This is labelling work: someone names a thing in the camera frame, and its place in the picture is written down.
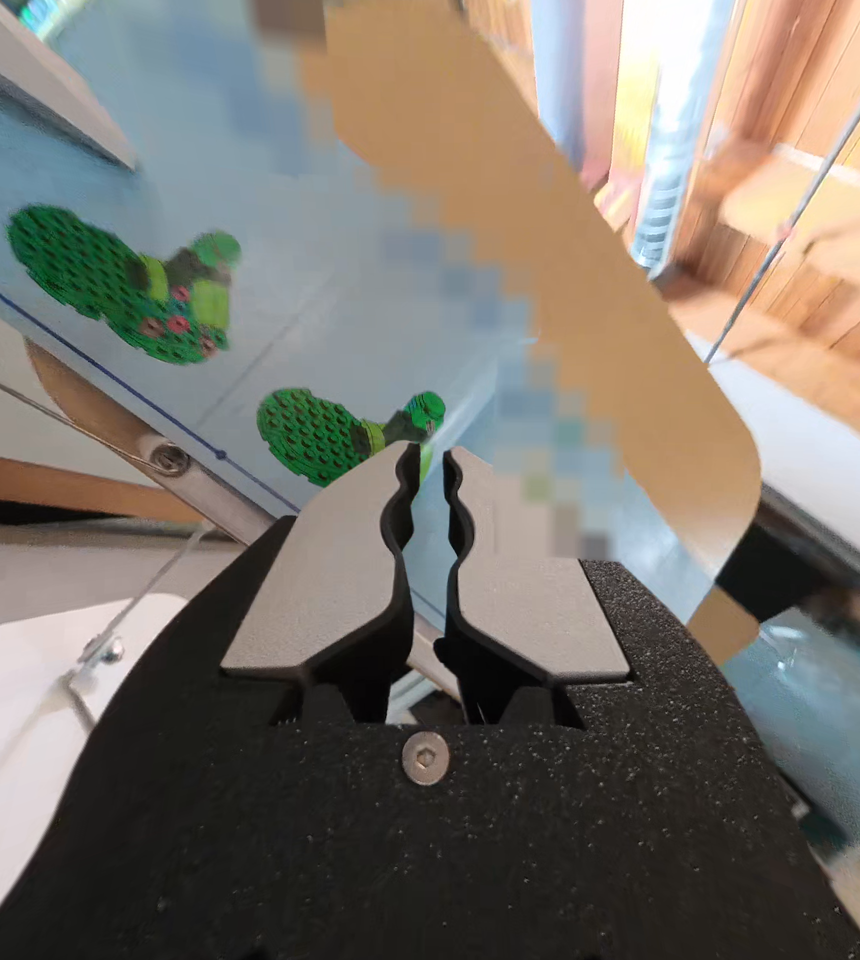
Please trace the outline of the wooden book stand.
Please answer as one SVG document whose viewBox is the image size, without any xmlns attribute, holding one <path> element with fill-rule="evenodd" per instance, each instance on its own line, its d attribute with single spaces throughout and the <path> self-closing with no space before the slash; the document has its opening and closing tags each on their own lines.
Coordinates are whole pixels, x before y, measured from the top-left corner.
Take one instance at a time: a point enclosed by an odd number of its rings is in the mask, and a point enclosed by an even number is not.
<svg viewBox="0 0 860 960">
<path fill-rule="evenodd" d="M 584 194 L 484 42 L 434 2 L 317 16 L 300 90 L 417 221 L 469 236 L 530 295 L 535 352 L 606 421 L 623 469 L 699 563 L 736 544 L 760 489 L 730 403 Z M 592 794 L 634 762 L 602 722 L 458 728 L 455 776 L 423 798 L 403 731 L 275 724 L 283 685 L 203 654 L 269 571 L 264 537 L 184 607 L 131 672 L 49 832 L 0 905 L 0 958 L 598 958 L 651 894 L 598 852 L 638 802 Z"/>
</svg>

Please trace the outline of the silver ventilation duct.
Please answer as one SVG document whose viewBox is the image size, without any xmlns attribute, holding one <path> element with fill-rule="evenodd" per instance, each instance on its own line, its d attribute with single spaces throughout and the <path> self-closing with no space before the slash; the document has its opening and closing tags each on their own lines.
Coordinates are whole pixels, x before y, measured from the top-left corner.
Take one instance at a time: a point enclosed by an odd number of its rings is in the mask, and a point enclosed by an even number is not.
<svg viewBox="0 0 860 960">
<path fill-rule="evenodd" d="M 630 254 L 654 281 L 666 268 L 715 71 L 714 3 L 659 2 L 658 71 Z"/>
</svg>

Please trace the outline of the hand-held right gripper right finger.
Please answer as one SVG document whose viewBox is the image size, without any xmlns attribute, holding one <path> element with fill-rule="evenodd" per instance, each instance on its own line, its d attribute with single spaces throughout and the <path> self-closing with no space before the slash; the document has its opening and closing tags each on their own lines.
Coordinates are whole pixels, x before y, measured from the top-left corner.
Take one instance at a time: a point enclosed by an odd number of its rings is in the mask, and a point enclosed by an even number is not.
<svg viewBox="0 0 860 960">
<path fill-rule="evenodd" d="M 455 558 L 435 654 L 468 724 L 580 724 L 568 690 L 624 685 L 631 666 L 579 559 L 497 551 L 495 481 L 469 450 L 444 454 Z"/>
</svg>

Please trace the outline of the lego instruction booklet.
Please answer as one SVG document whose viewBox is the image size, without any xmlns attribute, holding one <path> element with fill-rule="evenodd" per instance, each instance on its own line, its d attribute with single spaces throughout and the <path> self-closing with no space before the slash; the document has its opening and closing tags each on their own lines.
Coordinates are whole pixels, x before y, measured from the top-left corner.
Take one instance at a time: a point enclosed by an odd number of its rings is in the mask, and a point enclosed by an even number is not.
<svg viewBox="0 0 860 960">
<path fill-rule="evenodd" d="M 530 294 L 471 238 L 312 121 L 297 51 L 246 2 L 87 2 L 52 52 L 138 156 L 131 171 L 32 114 L 0 80 L 0 318 L 278 518 L 299 513 L 401 415 L 424 426 L 405 555 L 442 623 L 445 450 L 465 447 L 574 506 L 573 545 L 622 562 L 671 612 L 712 576 L 618 461 L 612 431 L 536 353 Z"/>
</svg>

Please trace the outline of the wooden-edged grey table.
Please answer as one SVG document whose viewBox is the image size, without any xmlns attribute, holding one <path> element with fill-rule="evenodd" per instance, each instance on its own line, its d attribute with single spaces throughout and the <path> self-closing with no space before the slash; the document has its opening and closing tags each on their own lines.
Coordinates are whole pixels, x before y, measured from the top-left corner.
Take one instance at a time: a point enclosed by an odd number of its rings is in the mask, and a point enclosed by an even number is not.
<svg viewBox="0 0 860 960">
<path fill-rule="evenodd" d="M 0 458 L 0 501 L 101 513 L 155 522 L 199 523 L 203 517 L 171 492 Z"/>
</svg>

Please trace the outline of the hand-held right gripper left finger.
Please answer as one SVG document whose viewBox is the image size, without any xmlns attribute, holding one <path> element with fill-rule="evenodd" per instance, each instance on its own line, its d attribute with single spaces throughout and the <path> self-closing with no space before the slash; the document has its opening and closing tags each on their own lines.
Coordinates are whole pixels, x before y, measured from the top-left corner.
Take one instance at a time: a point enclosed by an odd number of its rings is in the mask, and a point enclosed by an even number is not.
<svg viewBox="0 0 860 960">
<path fill-rule="evenodd" d="M 234 677 L 340 691 L 354 720 L 384 724 L 415 613 L 402 555 L 414 533 L 421 447 L 399 440 L 297 515 L 220 663 Z"/>
</svg>

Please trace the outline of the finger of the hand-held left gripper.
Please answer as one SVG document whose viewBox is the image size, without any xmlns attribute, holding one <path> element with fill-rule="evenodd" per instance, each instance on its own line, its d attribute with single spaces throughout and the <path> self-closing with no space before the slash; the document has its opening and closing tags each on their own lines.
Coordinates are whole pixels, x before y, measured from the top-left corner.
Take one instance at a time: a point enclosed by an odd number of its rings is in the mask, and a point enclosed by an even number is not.
<svg viewBox="0 0 860 960">
<path fill-rule="evenodd" d="M 0 96 L 130 171 L 137 155 L 84 78 L 0 4 Z"/>
</svg>

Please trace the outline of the grey metal pipe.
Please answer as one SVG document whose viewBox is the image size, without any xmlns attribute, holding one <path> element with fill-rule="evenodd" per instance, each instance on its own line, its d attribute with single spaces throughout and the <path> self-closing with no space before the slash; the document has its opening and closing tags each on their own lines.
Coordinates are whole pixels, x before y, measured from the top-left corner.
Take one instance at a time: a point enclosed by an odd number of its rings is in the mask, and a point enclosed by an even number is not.
<svg viewBox="0 0 860 960">
<path fill-rule="evenodd" d="M 764 281 L 764 279 L 770 272 L 771 268 L 774 266 L 776 261 L 780 258 L 784 250 L 784 246 L 788 242 L 791 234 L 793 234 L 797 224 L 801 221 L 805 212 L 808 210 L 808 207 L 814 200 L 820 187 L 822 186 L 824 181 L 828 178 L 828 176 L 831 174 L 833 167 L 836 165 L 836 162 L 838 161 L 839 157 L 841 156 L 848 142 L 853 138 L 859 124 L 860 124 L 860 100 L 857 102 L 856 107 L 854 108 L 852 114 L 849 115 L 841 132 L 838 134 L 830 150 L 821 160 L 805 192 L 803 193 L 798 203 L 796 204 L 796 207 L 792 210 L 788 219 L 780 225 L 778 231 L 775 234 L 774 242 L 768 248 L 760 266 L 756 269 L 755 273 L 752 275 L 746 288 L 743 290 L 742 294 L 737 299 L 736 305 L 734 306 L 733 310 L 731 311 L 730 315 L 725 321 L 724 326 L 722 327 L 720 333 L 718 334 L 716 339 L 712 342 L 712 345 L 709 347 L 708 351 L 706 352 L 703 358 L 703 365 L 705 367 L 709 367 L 712 365 L 712 362 L 714 361 L 716 355 L 718 354 L 721 347 L 724 345 L 724 342 L 727 340 L 727 338 L 733 331 L 742 313 L 749 305 L 749 302 L 752 299 L 753 295 L 757 292 L 761 283 Z"/>
</svg>

